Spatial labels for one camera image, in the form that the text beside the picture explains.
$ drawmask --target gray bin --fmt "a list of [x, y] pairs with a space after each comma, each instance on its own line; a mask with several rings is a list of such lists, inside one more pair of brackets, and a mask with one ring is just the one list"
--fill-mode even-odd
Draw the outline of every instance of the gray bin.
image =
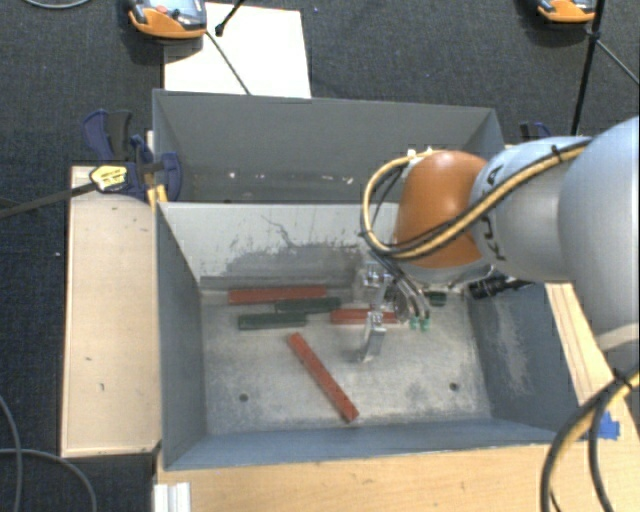
[[[489, 158], [503, 147], [492, 110], [155, 91], [154, 140], [185, 171], [180, 202], [157, 210], [167, 469], [544, 443], [577, 405], [542, 286], [452, 297], [426, 333], [390, 327], [367, 364], [361, 327], [320, 314], [241, 332], [239, 314], [272, 306], [226, 303], [231, 288], [304, 284], [365, 300], [361, 186], [408, 147]], [[288, 347], [295, 331], [360, 410], [352, 424]]]

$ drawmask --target gray carpet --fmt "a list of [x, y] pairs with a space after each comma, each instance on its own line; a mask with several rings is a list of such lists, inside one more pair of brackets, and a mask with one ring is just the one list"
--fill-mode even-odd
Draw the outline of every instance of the gray carpet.
[[[0, 197], [21, 202], [66, 187], [69, 167], [93, 157], [80, 123], [97, 108], [131, 110], [132, 133], [151, 126], [162, 48], [131, 29], [118, 3], [52, 12], [2, 2]], [[607, 4], [603, 42], [638, 74], [640, 2]], [[518, 142], [521, 121], [542, 121], [554, 134], [570, 129], [587, 38], [545, 26], [528, 0], [248, 5], [302, 11], [313, 96], [493, 107], [508, 142]], [[582, 132], [637, 114], [637, 87], [598, 51]], [[0, 394], [23, 444], [51, 452], [60, 419], [65, 213], [58, 204], [0, 221]], [[0, 418], [0, 447], [10, 445]], [[0, 459], [0, 510], [11, 506], [13, 464]], [[149, 509], [149, 457], [81, 466], [101, 511]], [[88, 510], [80, 484], [49, 463], [27, 463], [24, 500], [28, 511]]]

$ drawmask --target metal bracket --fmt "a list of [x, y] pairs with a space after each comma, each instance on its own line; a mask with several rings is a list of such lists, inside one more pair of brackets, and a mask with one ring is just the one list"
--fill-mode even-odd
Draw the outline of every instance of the metal bracket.
[[367, 314], [367, 321], [364, 328], [364, 346], [360, 351], [360, 362], [366, 363], [374, 357], [380, 355], [382, 342], [387, 333], [387, 329], [382, 325], [382, 305], [389, 285], [393, 281], [393, 276], [387, 273], [382, 275], [382, 282], [373, 268], [367, 270], [365, 285], [375, 286], [378, 292], [371, 304], [371, 311]]
[[156, 484], [153, 486], [154, 512], [191, 512], [191, 484]]

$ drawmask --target red wooden stick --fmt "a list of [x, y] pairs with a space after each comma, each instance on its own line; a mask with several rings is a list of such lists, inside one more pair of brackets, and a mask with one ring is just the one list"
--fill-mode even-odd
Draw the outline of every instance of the red wooden stick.
[[[369, 311], [361, 308], [334, 309], [329, 318], [335, 325], [364, 325]], [[398, 319], [392, 311], [385, 311], [382, 313], [382, 323], [395, 324]]]
[[356, 409], [356, 406], [349, 400], [345, 392], [342, 391], [342, 388], [327, 371], [322, 361], [318, 359], [318, 356], [311, 350], [311, 347], [300, 333], [296, 332], [289, 336], [289, 346], [322, 388], [322, 391], [329, 397], [329, 400], [331, 400], [333, 405], [340, 411], [342, 417], [349, 423], [355, 420], [360, 414], [358, 409]]
[[296, 286], [287, 288], [253, 288], [250, 290], [229, 290], [229, 304], [264, 304], [279, 300], [316, 299], [326, 297], [324, 286]]

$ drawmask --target wooden panel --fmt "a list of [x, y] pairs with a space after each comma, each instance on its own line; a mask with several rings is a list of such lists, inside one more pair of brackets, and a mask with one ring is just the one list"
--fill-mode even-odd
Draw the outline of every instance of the wooden panel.
[[[74, 186], [88, 170], [74, 168]], [[151, 451], [160, 439], [152, 224], [149, 206], [129, 197], [71, 201], [64, 457]]]
[[594, 340], [573, 287], [547, 285], [547, 295], [578, 400], [582, 403], [608, 384], [613, 374]]
[[[537, 511], [545, 455], [545, 446], [524, 446], [319, 464], [160, 471], [158, 480], [191, 482], [194, 512]], [[636, 510], [638, 475], [628, 471], [632, 459], [625, 448], [603, 447], [602, 458], [618, 461], [607, 468], [609, 481], [615, 482], [610, 492], [616, 510]], [[554, 489], [563, 510], [600, 510], [584, 460], [583, 446], [576, 445], [559, 468]]]

